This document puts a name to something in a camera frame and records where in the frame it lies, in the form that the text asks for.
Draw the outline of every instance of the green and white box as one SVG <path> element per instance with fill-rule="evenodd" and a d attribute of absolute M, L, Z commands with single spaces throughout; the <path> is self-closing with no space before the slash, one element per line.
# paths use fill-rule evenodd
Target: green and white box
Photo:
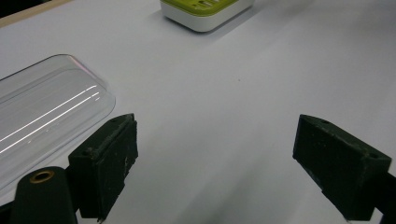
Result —
<path fill-rule="evenodd" d="M 163 15 L 196 32 L 207 32 L 252 6 L 254 0 L 161 0 Z"/>

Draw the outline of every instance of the wooden edge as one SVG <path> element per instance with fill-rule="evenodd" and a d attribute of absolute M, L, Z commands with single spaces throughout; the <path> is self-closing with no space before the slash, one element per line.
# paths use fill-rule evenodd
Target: wooden edge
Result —
<path fill-rule="evenodd" d="M 10 25 L 11 23 L 14 23 L 16 21 L 21 21 L 23 19 L 32 17 L 38 13 L 47 11 L 51 8 L 60 6 L 64 3 L 67 3 L 70 1 L 72 1 L 72 0 L 52 0 L 52 1 L 40 4 L 35 7 L 27 8 L 23 11 L 20 11 L 20 12 L 14 13 L 12 15 L 1 18 L 0 19 L 0 27 L 7 26 L 7 25 Z"/>

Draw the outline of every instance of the transparent plastic lid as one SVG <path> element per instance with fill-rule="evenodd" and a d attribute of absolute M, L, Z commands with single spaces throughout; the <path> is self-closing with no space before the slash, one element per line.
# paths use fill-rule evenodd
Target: transparent plastic lid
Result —
<path fill-rule="evenodd" d="M 0 196 L 105 118 L 116 101 L 70 55 L 52 56 L 0 80 Z"/>

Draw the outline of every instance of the white table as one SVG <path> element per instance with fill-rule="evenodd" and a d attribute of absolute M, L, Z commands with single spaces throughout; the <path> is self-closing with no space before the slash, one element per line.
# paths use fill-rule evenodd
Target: white table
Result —
<path fill-rule="evenodd" d="M 209 34 L 159 0 L 75 0 L 0 29 L 0 77 L 58 53 L 109 83 L 110 118 L 138 121 L 106 223 L 346 223 L 291 157 L 300 114 L 396 158 L 393 0 L 256 0 Z"/>

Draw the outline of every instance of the white tabletop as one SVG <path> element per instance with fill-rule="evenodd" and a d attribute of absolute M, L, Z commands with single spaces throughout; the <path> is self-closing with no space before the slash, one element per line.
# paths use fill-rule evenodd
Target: white tabletop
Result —
<path fill-rule="evenodd" d="M 75 0 L 0 29 L 0 77 L 59 53 L 138 121 L 106 223 L 346 223 L 291 157 L 300 114 L 396 158 L 393 0 L 256 0 L 209 34 L 159 0 Z"/>

